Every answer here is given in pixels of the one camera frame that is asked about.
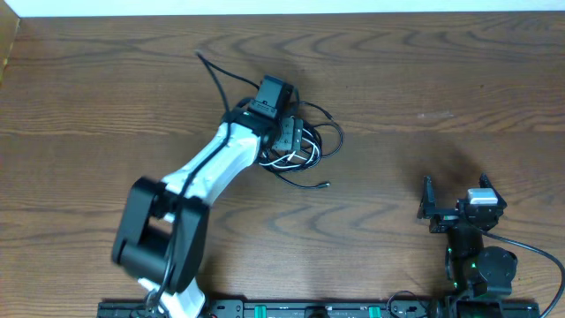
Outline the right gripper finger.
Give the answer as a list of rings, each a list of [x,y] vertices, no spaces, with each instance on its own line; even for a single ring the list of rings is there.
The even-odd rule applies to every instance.
[[[496,198],[498,199],[497,205],[500,206],[501,208],[507,207],[507,202],[501,197],[501,195],[498,193],[498,191],[494,188],[493,184],[491,183],[488,176],[484,172],[479,177],[479,186],[481,188],[492,189]]]
[[[418,219],[430,219],[436,212],[436,200],[434,196],[432,179],[430,176],[424,176],[423,194],[418,207]]]

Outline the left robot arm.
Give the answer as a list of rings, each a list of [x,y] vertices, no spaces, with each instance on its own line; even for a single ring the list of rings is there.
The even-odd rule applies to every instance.
[[[104,301],[98,316],[200,315],[207,300],[196,276],[210,208],[233,178],[281,137],[283,115],[297,95],[291,84],[265,76],[255,97],[226,110],[214,138],[189,163],[159,181],[139,178],[132,185],[111,259],[147,289],[147,296]]]

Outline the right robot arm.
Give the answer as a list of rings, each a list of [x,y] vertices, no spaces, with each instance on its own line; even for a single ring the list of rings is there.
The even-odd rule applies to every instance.
[[[429,231],[445,234],[445,270],[455,290],[431,302],[430,317],[502,317],[502,299],[512,292],[517,258],[499,246],[485,246],[483,237],[496,226],[507,202],[482,174],[478,187],[467,190],[453,208],[438,208],[432,179],[424,177],[417,218]]]

